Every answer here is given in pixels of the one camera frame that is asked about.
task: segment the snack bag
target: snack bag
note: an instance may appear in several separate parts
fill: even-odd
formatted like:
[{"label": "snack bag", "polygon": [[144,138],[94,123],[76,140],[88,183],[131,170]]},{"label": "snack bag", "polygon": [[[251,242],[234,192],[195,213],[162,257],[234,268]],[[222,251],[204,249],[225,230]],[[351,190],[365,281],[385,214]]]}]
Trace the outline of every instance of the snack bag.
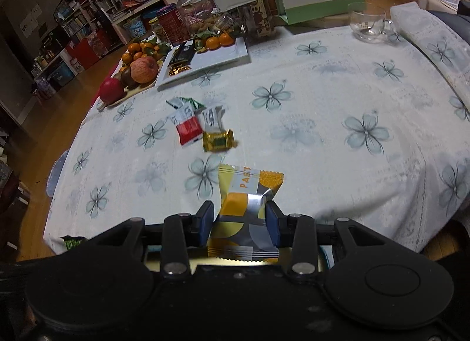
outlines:
[{"label": "snack bag", "polygon": [[278,257],[266,228],[265,205],[283,179],[284,174],[273,171],[219,166],[222,204],[212,226],[209,256],[256,261]]}]

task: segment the white plate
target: white plate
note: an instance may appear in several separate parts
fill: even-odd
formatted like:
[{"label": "white plate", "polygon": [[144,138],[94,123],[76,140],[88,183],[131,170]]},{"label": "white plate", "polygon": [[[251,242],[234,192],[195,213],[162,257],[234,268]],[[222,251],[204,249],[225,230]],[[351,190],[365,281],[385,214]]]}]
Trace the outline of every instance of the white plate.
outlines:
[{"label": "white plate", "polygon": [[177,48],[178,47],[173,48],[166,56],[162,70],[158,74],[157,82],[155,83],[156,86],[167,84],[168,82],[182,79],[184,77],[198,73],[204,69],[212,68],[216,65],[231,63],[232,61],[236,61],[240,58],[248,56],[245,40],[243,37],[237,37],[235,44],[231,45],[230,47],[220,47],[214,51],[196,53],[191,60],[191,64],[189,65],[191,69],[178,73],[174,76],[169,76],[168,72],[170,71],[170,68],[168,67],[168,64],[173,57],[173,52]]}]

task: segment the glass mug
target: glass mug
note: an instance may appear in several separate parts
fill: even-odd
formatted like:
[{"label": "glass mug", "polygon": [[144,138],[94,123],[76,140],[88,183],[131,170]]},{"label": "glass mug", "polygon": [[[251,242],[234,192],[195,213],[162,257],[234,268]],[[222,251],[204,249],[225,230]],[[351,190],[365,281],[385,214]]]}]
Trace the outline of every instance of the glass mug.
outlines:
[{"label": "glass mug", "polygon": [[382,41],[393,33],[393,22],[386,18],[385,10],[370,3],[356,2],[348,5],[349,26],[354,35],[368,42]]}]

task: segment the kiwi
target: kiwi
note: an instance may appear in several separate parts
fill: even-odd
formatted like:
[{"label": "kiwi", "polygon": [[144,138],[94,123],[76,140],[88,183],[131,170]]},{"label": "kiwi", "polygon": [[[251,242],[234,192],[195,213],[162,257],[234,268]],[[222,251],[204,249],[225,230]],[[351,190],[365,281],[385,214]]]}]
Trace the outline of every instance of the kiwi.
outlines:
[{"label": "kiwi", "polygon": [[135,89],[139,86],[139,83],[134,81],[134,79],[131,77],[131,67],[127,67],[124,69],[121,75],[121,82],[127,86],[127,89]]},{"label": "kiwi", "polygon": [[121,81],[121,76],[122,76],[122,72],[117,72],[117,73],[113,76],[113,78],[114,78],[114,79],[118,79],[119,81]]}]

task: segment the glass jar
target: glass jar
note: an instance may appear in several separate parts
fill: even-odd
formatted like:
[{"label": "glass jar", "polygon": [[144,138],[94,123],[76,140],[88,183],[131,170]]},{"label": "glass jar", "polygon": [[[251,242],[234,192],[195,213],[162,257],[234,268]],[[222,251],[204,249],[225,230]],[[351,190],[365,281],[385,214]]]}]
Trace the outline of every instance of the glass jar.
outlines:
[{"label": "glass jar", "polygon": [[162,25],[158,21],[158,18],[153,18],[149,21],[150,29],[152,30],[153,34],[163,43],[169,43],[168,37],[166,36],[166,32],[163,29]]},{"label": "glass jar", "polygon": [[211,15],[215,8],[213,0],[178,0],[176,6],[193,36],[211,28],[215,23]]}]

